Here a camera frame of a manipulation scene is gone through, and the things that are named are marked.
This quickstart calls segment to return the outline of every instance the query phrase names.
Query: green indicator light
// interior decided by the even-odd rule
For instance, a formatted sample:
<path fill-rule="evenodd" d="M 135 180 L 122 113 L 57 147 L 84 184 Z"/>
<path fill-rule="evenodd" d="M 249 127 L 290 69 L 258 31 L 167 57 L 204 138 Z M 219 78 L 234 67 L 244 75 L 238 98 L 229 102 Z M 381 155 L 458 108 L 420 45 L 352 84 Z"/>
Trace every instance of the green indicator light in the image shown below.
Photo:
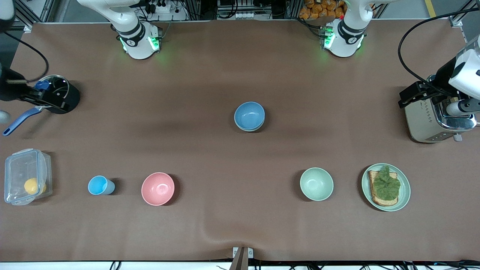
<path fill-rule="evenodd" d="M 127 51 L 127 47 L 125 46 L 125 43 L 123 42 L 123 40 L 122 40 L 121 38 L 120 38 L 120 42 L 121 42 L 121 44 L 123 45 L 123 50 L 124 50 L 125 52 L 128 52 L 128 51 Z"/>
<path fill-rule="evenodd" d="M 364 37 L 364 36 L 365 36 L 365 35 L 361 35 L 361 38 L 360 38 L 360 40 L 359 40 L 359 45 L 357 46 L 357 49 L 360 48 L 360 46 L 361 46 L 361 41 L 363 40 L 363 37 Z"/>
<path fill-rule="evenodd" d="M 325 48 L 330 48 L 332 46 L 333 40 L 335 39 L 335 33 L 332 33 L 331 36 L 325 39 Z"/>
<path fill-rule="evenodd" d="M 158 50 L 160 46 L 158 45 L 158 40 L 156 38 L 148 37 L 148 41 L 150 42 L 153 50 Z"/>

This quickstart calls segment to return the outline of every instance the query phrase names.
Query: toast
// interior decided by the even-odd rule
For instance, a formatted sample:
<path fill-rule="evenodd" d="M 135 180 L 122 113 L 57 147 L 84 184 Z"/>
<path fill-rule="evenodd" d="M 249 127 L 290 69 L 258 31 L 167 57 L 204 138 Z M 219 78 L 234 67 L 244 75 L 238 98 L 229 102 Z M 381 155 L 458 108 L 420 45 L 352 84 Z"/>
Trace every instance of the toast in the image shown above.
<path fill-rule="evenodd" d="M 398 202 L 398 196 L 391 201 L 385 201 L 377 197 L 375 189 L 373 188 L 373 182 L 375 181 L 375 178 L 377 177 L 378 173 L 379 172 L 377 171 L 368 171 L 368 178 L 370 179 L 370 192 L 372 194 L 372 200 L 374 203 L 380 206 L 393 206 Z M 396 179 L 396 172 L 390 172 L 390 177 Z"/>

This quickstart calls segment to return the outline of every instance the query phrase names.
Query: yellow tape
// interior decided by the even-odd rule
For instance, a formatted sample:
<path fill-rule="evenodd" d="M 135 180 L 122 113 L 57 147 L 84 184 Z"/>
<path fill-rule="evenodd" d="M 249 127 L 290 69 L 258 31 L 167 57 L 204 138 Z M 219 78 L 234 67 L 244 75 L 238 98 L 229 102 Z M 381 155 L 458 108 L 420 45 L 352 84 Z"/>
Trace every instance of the yellow tape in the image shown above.
<path fill-rule="evenodd" d="M 425 0 L 425 5 L 427 5 L 428 14 L 430 18 L 436 17 L 435 10 L 433 9 L 432 0 Z"/>

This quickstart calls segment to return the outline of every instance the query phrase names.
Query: black cable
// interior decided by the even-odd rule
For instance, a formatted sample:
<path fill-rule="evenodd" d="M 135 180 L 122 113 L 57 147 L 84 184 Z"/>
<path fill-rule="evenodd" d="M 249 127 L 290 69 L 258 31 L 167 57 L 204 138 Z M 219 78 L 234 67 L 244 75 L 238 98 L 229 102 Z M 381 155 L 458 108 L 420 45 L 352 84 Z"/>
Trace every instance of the black cable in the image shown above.
<path fill-rule="evenodd" d="M 287 18 L 287 19 L 294 19 L 294 20 L 299 21 L 301 24 L 303 24 L 304 26 L 306 26 L 306 27 L 308 28 L 308 30 L 310 30 L 310 32 L 311 32 L 312 34 L 314 34 L 316 37 L 328 37 L 328 36 L 320 35 L 320 34 L 316 33 L 316 32 L 314 31 L 314 29 L 320 29 L 320 27 L 319 27 L 319 26 L 315 26 L 315 25 L 310 25 L 310 24 L 308 24 L 304 19 L 300 19 L 300 18 L 297 18 L 297 17 L 289 17 L 289 18 Z"/>
<path fill-rule="evenodd" d="M 145 14 L 144 10 L 141 7 L 140 7 L 140 11 L 142 12 L 142 14 L 144 16 L 145 21 L 148 22 L 147 15 Z"/>
<path fill-rule="evenodd" d="M 419 270 L 413 261 L 412 261 L 411 263 L 412 263 L 412 265 L 413 265 L 413 269 L 414 269 L 414 270 Z"/>
<path fill-rule="evenodd" d="M 370 267 L 369 267 L 370 265 L 379 266 L 379 267 L 381 267 L 381 268 L 383 268 L 383 269 L 386 269 L 386 270 L 393 270 L 393 269 L 391 269 L 391 268 L 385 267 L 385 266 L 380 265 L 380 264 L 375 264 L 375 263 L 369 263 L 369 264 L 367 264 L 367 265 L 363 265 L 359 270 L 363 270 L 364 268 L 370 269 Z"/>
<path fill-rule="evenodd" d="M 378 9 L 381 6 L 383 6 L 383 4 L 380 4 L 380 5 L 376 6 L 374 9 L 372 9 L 372 11 L 375 11 L 376 9 Z"/>
<path fill-rule="evenodd" d="M 113 261 L 112 264 L 110 265 L 110 270 L 113 269 L 113 266 L 115 265 L 117 261 Z M 120 269 L 120 266 L 121 266 L 121 261 L 118 262 L 119 264 L 117 265 L 117 267 L 115 268 L 115 270 L 119 270 Z"/>
<path fill-rule="evenodd" d="M 322 265 L 322 267 L 320 267 L 318 270 L 322 270 L 322 269 L 325 267 L 325 265 L 327 265 L 327 264 L 328 264 L 328 261 L 327 261 L 326 263 L 324 263 L 324 264 Z"/>
<path fill-rule="evenodd" d="M 232 10 L 230 11 L 230 14 L 227 17 L 223 17 L 223 16 L 220 16 L 219 14 L 217 14 L 218 18 L 230 19 L 231 17 L 233 17 L 237 13 L 237 10 L 239 9 L 239 3 L 237 2 L 238 0 L 232 0 L 232 1 L 233 1 L 232 2 Z"/>
<path fill-rule="evenodd" d="M 283 15 L 283 17 L 285 17 L 285 13 L 287 13 L 287 11 L 285 10 L 284 12 L 280 13 L 280 14 L 273 14 L 273 13 L 270 13 L 270 16 L 268 16 L 268 19 L 270 19 L 271 17 L 273 16 L 280 16 L 280 15 Z"/>
<path fill-rule="evenodd" d="M 415 72 L 413 72 L 411 69 L 409 69 L 409 67 L 407 67 L 407 65 L 405 64 L 405 62 L 403 61 L 403 58 L 402 58 L 402 53 L 401 53 L 401 49 L 402 49 L 402 44 L 403 44 L 403 41 L 405 40 L 405 38 L 417 27 L 419 27 L 420 25 L 424 24 L 424 23 L 427 23 L 427 22 L 431 22 L 433 20 L 437 20 L 437 19 L 440 19 L 440 18 L 445 18 L 445 17 L 449 17 L 449 16 L 454 16 L 454 15 L 458 15 L 458 14 L 462 14 L 462 13 L 468 13 L 468 12 L 472 12 L 472 11 L 477 11 L 479 10 L 478 7 L 477 8 L 473 8 L 473 9 L 468 9 L 468 10 L 463 10 L 463 11 L 457 11 L 457 12 L 451 12 L 451 13 L 447 13 L 447 14 L 443 14 L 443 15 L 439 15 L 439 16 L 436 16 L 436 17 L 433 17 L 433 18 L 430 18 L 430 19 L 426 19 L 424 21 L 421 21 L 419 22 L 418 24 L 414 25 L 413 27 L 411 27 L 402 37 L 402 39 L 400 40 L 400 43 L 398 44 L 398 58 L 400 59 L 400 63 L 402 64 L 403 68 L 405 68 L 406 71 L 408 71 L 408 73 L 412 74 L 415 78 L 419 79 L 420 81 L 422 81 L 424 84 L 428 85 L 429 87 L 432 87 L 433 89 L 437 90 L 439 93 L 445 95 L 445 96 L 448 96 L 449 93 L 446 92 L 445 90 L 443 89 L 439 89 L 437 87 L 435 87 L 434 85 L 432 85 L 430 82 L 428 82 L 427 80 L 423 79 L 422 77 L 420 77 L 418 74 L 416 74 Z"/>
<path fill-rule="evenodd" d="M 190 16 L 194 16 L 194 19 L 197 19 L 197 17 L 200 17 L 199 14 L 190 12 L 190 11 L 187 9 L 187 6 L 185 5 L 185 3 L 184 3 L 183 1 L 180 1 L 180 3 L 181 3 L 181 5 L 182 5 L 183 9 L 184 9 L 186 12 L 188 12 L 188 13 L 190 14 Z"/>
<path fill-rule="evenodd" d="M 27 83 L 36 82 L 36 81 L 38 81 L 39 79 L 43 78 L 43 77 L 47 74 L 48 70 L 50 69 L 50 64 L 48 63 L 47 58 L 46 58 L 39 50 L 35 49 L 34 47 L 32 47 L 30 44 L 26 43 L 25 41 L 22 41 L 21 39 L 16 38 L 16 37 L 10 35 L 10 34 L 7 33 L 7 32 L 5 32 L 5 34 L 6 34 L 7 36 L 15 39 L 16 41 L 22 43 L 23 45 L 29 47 L 29 48 L 32 49 L 34 52 L 38 53 L 38 55 L 40 55 L 40 57 L 43 59 L 43 61 L 45 61 L 45 70 L 43 71 L 43 73 L 42 73 L 40 76 L 38 76 L 37 78 L 31 79 L 31 80 L 27 80 Z"/>

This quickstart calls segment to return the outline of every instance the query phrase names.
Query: lemon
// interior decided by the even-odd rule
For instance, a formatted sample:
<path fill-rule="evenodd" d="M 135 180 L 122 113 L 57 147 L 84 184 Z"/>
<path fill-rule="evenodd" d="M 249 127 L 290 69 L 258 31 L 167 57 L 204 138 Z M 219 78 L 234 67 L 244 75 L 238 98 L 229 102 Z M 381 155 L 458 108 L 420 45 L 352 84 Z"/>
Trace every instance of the lemon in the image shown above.
<path fill-rule="evenodd" d="M 37 193 L 38 183 L 36 182 L 36 178 L 35 177 L 30 178 L 27 181 L 25 181 L 24 189 L 30 195 Z M 44 193 L 46 189 L 47 189 L 47 185 L 43 185 L 42 192 L 40 192 L 40 194 Z"/>

